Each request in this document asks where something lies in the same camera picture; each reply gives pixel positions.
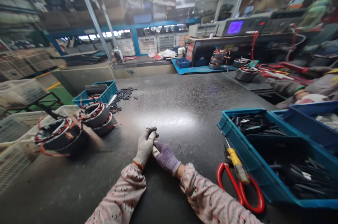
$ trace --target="purple nitrile glove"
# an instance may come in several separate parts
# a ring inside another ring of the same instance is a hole
[[[182,162],[177,160],[169,145],[160,141],[154,141],[152,154],[157,163],[172,176],[176,175],[177,170]]]

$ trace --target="control panel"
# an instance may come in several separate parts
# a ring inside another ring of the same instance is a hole
[[[209,37],[210,34],[216,35],[218,23],[195,24],[189,26],[190,37]]]
[[[261,32],[268,19],[268,16],[250,16],[220,21],[216,36],[245,36],[247,31]]]
[[[261,33],[291,32],[289,26],[293,23],[298,26],[302,22],[305,13],[306,9],[273,12]]]

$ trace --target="blue mat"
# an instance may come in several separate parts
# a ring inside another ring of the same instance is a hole
[[[188,68],[178,68],[176,65],[176,59],[171,60],[176,68],[176,71],[179,75],[182,74],[189,74],[189,73],[215,73],[215,72],[222,72],[222,71],[235,71],[237,68],[233,66],[223,65],[222,69],[219,70],[213,70],[210,69],[208,66],[202,66],[202,67],[188,67]]]

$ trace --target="forearm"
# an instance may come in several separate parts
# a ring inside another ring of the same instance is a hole
[[[129,164],[86,223],[129,223],[145,189],[141,170],[135,164]]]
[[[194,166],[185,166],[180,188],[203,223],[246,223],[260,224],[260,221],[233,197],[210,180],[198,174]]]

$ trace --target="gray work glove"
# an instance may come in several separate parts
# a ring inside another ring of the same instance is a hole
[[[152,153],[152,146],[158,134],[155,132],[156,127],[147,128],[138,139],[137,154],[133,162],[143,169]]]
[[[285,97],[291,97],[295,92],[300,89],[305,88],[292,80],[274,80],[269,78],[267,80],[268,83],[272,86],[272,88],[280,95]]]
[[[325,73],[332,71],[331,67],[309,67],[308,72],[317,73],[319,77],[322,77]]]

